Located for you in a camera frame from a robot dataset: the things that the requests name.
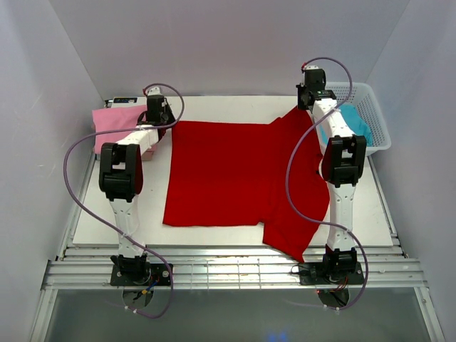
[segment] white plastic basket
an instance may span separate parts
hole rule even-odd
[[[340,101],[348,95],[350,86],[348,82],[328,82],[326,89],[331,89],[336,94],[337,101]],[[367,147],[366,156],[390,148],[390,135],[372,88],[365,83],[353,83],[353,91],[346,103],[356,107],[359,116],[368,124],[372,132],[373,146]]]

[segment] folded pink cloth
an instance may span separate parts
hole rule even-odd
[[[146,110],[145,105],[135,105],[133,107],[104,108],[92,111],[95,131],[119,130],[122,128],[135,128],[138,116]],[[115,143],[122,140],[130,132],[101,134],[95,137],[95,154],[101,153],[101,146],[104,143]]]

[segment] red t-shirt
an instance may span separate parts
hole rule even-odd
[[[312,122],[294,108],[268,125],[182,121],[172,131],[164,224],[176,227],[264,223],[263,243],[303,261],[318,225],[300,218],[285,193],[291,151]],[[290,174],[296,207],[314,219],[328,209],[316,133],[301,144]]]

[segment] white wall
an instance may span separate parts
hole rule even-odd
[[[72,205],[63,154],[102,102],[48,0],[0,0],[0,46],[0,341],[22,342]]]
[[[368,79],[393,142],[375,166],[447,341],[456,341],[455,32],[453,0],[411,0]]]
[[[408,0],[50,0],[104,99],[163,81],[185,94],[295,94],[305,59],[366,81]],[[344,72],[323,64],[332,81]]]

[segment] blue cloth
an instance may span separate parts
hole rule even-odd
[[[368,124],[359,117],[358,111],[354,105],[342,105],[339,107],[341,110],[342,118],[347,123],[347,126],[356,134],[364,135],[368,142],[368,146],[373,146],[372,132]],[[326,137],[323,128],[320,125],[320,133],[323,141],[328,144],[328,137]]]

